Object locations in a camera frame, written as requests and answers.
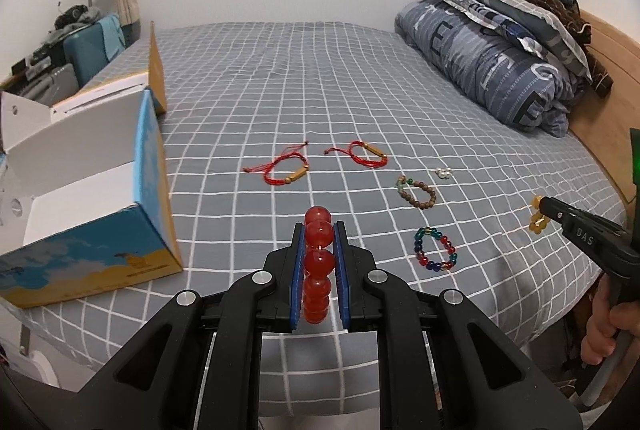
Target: glass bead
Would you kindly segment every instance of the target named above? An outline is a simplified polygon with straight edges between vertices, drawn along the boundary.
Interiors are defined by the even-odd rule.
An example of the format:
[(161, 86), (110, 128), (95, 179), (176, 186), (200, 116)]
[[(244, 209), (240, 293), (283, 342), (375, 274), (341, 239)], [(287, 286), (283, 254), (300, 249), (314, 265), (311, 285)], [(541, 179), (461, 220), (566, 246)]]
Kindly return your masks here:
[(327, 221), (313, 221), (305, 228), (305, 240), (314, 248), (326, 248), (334, 241), (334, 227)]
[(321, 311), (319, 313), (312, 313), (307, 311), (306, 309), (303, 309), (302, 312), (307, 322), (309, 322), (310, 324), (316, 325), (322, 322), (326, 318), (327, 313), (329, 312), (329, 309), (325, 309), (324, 311)]
[(313, 221), (331, 222), (331, 213), (323, 206), (312, 206), (305, 214), (305, 224), (308, 225)]
[(302, 284), (302, 293), (309, 298), (329, 296), (329, 293), (331, 293), (331, 281), (327, 277), (324, 277), (324, 279), (306, 277), (305, 282)]
[(334, 270), (335, 259), (330, 251), (316, 248), (306, 252), (304, 266), (309, 275), (322, 279)]
[(321, 313), (329, 307), (329, 296), (311, 298), (310, 296), (304, 295), (302, 297), (302, 305), (304, 309), (310, 313)]

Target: bed frame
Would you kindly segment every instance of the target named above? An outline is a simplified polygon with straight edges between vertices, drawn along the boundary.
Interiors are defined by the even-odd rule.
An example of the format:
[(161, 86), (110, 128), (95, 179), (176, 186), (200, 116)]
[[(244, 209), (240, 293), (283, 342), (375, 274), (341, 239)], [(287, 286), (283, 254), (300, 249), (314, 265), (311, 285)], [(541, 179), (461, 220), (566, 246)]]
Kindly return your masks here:
[(570, 116), (570, 128), (609, 174), (633, 220), (636, 186), (632, 181), (629, 128), (640, 129), (640, 44), (612, 25), (582, 12), (591, 23), (590, 49), (614, 80), (611, 94), (599, 99), (588, 89)]

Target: wooden bead bracelet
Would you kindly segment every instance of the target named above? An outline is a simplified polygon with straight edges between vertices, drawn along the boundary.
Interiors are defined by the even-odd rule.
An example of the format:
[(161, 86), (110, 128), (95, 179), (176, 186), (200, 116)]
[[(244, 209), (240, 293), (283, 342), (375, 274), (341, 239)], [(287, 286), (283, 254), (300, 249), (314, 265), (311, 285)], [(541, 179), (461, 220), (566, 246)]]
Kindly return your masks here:
[[(429, 199), (429, 201), (427, 201), (426, 203), (421, 203), (420, 201), (414, 199), (411, 194), (409, 194), (409, 192), (404, 190), (405, 184), (421, 188), (431, 196), (431, 199)], [(398, 180), (396, 181), (396, 188), (398, 189), (398, 194), (400, 194), (400, 197), (402, 199), (407, 201), (411, 206), (420, 208), (420, 210), (431, 208), (436, 203), (436, 191), (428, 185), (425, 185), (422, 181), (414, 181), (410, 177), (400, 175), (400, 177), (398, 177)]]

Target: gray cloth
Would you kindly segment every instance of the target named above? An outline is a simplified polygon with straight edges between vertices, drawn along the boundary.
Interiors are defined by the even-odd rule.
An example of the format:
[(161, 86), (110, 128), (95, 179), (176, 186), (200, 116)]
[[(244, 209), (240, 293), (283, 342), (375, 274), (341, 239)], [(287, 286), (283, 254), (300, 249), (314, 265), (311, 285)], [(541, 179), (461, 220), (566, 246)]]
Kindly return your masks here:
[(60, 30), (54, 30), (53, 32), (50, 32), (49, 35), (47, 35), (46, 38), (44, 39), (43, 44), (49, 44), (51, 46), (57, 42), (60, 42), (61, 40), (64, 40), (67, 36), (71, 35), (73, 32), (76, 32), (77, 30), (82, 30), (83, 28), (90, 26), (91, 24), (96, 22), (98, 19), (100, 19), (100, 16), (101, 16), (100, 8), (96, 8), (95, 6), (92, 6), (84, 14), (82, 14), (79, 17), (78, 22), (73, 22), (71, 24), (66, 25), (64, 28)]
[[(185, 271), (86, 299), (18, 312), (61, 352), (99, 368), (175, 293), (223, 291), (290, 243), (312, 204), (343, 220), (378, 265), (437, 294), (457, 287), (521, 346), (563, 316), (599, 270), (555, 225), (524, 227), (534, 193), (622, 222), (624, 208), (573, 136), (524, 134), (460, 93), (399, 35), (342, 23), (212, 24), (158, 33), (169, 112), (161, 120), (172, 209)], [(148, 42), (94, 79), (146, 67)], [(308, 139), (305, 179), (270, 187), (243, 166)], [(324, 149), (353, 139), (389, 155), (358, 166)], [(283, 176), (298, 166), (278, 166)], [(434, 170), (452, 169), (443, 181)], [(421, 212), (398, 197), (401, 172), (434, 185)], [(429, 223), (458, 248), (454, 273), (420, 267), (414, 233)], [(425, 241), (431, 259), (441, 247)], [(357, 412), (378, 405), (374, 334), (348, 334), (337, 316), (296, 334), (265, 334), (263, 415)]]

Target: folded comforter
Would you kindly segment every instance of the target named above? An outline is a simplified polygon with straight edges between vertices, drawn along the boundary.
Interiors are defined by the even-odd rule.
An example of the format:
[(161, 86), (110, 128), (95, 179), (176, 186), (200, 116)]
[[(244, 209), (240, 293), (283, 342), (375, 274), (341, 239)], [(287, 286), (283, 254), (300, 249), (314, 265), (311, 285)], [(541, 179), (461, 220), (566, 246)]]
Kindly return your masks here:
[(558, 68), (517, 48), (442, 0), (420, 0), (396, 17), (405, 40), (497, 120), (523, 131), (568, 132), (574, 89)]

